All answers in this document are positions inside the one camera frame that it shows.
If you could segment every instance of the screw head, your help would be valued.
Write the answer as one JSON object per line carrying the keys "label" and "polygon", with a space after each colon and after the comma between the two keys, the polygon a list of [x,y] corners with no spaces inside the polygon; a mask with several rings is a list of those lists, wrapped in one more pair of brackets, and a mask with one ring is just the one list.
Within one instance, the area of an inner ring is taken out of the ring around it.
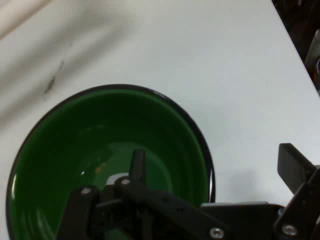
{"label": "screw head", "polygon": [[223,239],[225,236],[225,232],[219,227],[211,228],[209,234],[213,239]]}
{"label": "screw head", "polygon": [[130,180],[129,179],[123,179],[122,181],[121,181],[121,184],[123,184],[123,185],[127,185],[127,184],[129,184],[130,183]]}
{"label": "screw head", "polygon": [[81,194],[88,194],[91,192],[91,189],[88,187],[85,187],[84,189],[81,190]]}
{"label": "screw head", "polygon": [[282,232],[290,237],[296,236],[298,234],[298,230],[295,226],[290,224],[284,224],[282,226]]}

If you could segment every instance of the green bowl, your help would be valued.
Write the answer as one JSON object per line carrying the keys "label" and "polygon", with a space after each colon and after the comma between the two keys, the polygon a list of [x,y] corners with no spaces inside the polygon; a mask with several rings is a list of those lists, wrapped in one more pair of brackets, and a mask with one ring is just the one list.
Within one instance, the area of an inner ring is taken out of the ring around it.
{"label": "green bowl", "polygon": [[213,163],[190,116],[140,86],[94,87],[50,110],[23,142],[10,173],[6,219],[11,240],[54,240],[72,189],[127,173],[146,152],[146,183],[199,206],[213,202]]}

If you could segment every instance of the black bowl rim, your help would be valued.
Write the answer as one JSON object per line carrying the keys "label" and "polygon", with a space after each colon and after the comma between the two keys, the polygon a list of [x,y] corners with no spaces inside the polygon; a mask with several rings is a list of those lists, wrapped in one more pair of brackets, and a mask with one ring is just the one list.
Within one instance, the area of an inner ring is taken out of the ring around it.
{"label": "black bowl rim", "polygon": [[57,110],[59,107],[64,105],[65,103],[74,100],[75,98],[78,98],[80,96],[96,92],[96,91],[102,91],[102,90],[114,90],[114,89],[119,89],[119,90],[135,90],[135,91],[140,91],[144,92],[147,94],[151,94],[162,101],[166,102],[168,105],[170,105],[173,109],[175,109],[181,116],[182,118],[188,123],[190,126],[191,130],[194,132],[201,150],[203,152],[206,168],[207,168],[207,176],[208,176],[208,185],[209,185],[209,196],[208,196],[208,202],[209,203],[214,203],[216,199],[216,185],[215,185],[215,171],[214,171],[214,165],[212,161],[212,157],[209,151],[209,147],[207,145],[207,142],[205,140],[205,137],[201,133],[200,129],[198,128],[197,124],[195,121],[190,117],[190,115],[181,107],[179,106],[176,102],[174,102],[172,99],[169,97],[163,95],[162,93],[159,93],[155,90],[152,90],[147,87],[143,86],[138,86],[138,85],[131,85],[131,84],[108,84],[108,85],[101,85],[101,86],[96,86],[92,87],[83,91],[80,91],[67,99],[61,101],[58,103],[56,106],[54,106],[51,110],[49,110],[32,128],[32,130],[29,132],[25,140],[23,141],[21,147],[19,148],[18,153],[15,156],[13,165],[11,167],[9,179],[8,179],[8,184],[6,188],[6,198],[5,198],[5,215],[6,215],[6,225],[7,225],[7,230],[9,234],[9,239],[10,240],[15,240],[14,237],[14,232],[13,232],[13,227],[11,224],[11,218],[10,218],[10,189],[12,188],[13,184],[13,175],[16,170],[16,164],[18,161],[18,158],[20,156],[20,153],[22,149],[24,148],[25,144],[27,143],[28,139],[31,137],[35,129],[50,115],[52,114],[55,110]]}

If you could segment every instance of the white tabletop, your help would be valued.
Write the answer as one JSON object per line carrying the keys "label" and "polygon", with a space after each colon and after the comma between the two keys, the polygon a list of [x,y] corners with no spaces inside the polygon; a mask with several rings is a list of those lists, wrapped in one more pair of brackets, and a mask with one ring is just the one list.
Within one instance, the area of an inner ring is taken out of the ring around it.
{"label": "white tabletop", "polygon": [[140,85],[181,105],[209,145],[217,202],[287,204],[279,143],[320,164],[319,96],[269,0],[55,0],[0,53],[1,239],[24,138],[94,86]]}

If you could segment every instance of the table surface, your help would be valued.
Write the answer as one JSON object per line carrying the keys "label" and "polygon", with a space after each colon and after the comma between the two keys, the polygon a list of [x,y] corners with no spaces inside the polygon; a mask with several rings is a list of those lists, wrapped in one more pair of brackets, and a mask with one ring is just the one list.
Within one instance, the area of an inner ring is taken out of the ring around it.
{"label": "table surface", "polygon": [[94,86],[140,85],[181,105],[209,145],[217,202],[287,204],[279,143],[320,163],[319,96],[269,0],[56,0],[0,52],[1,239],[24,138],[57,103]]}

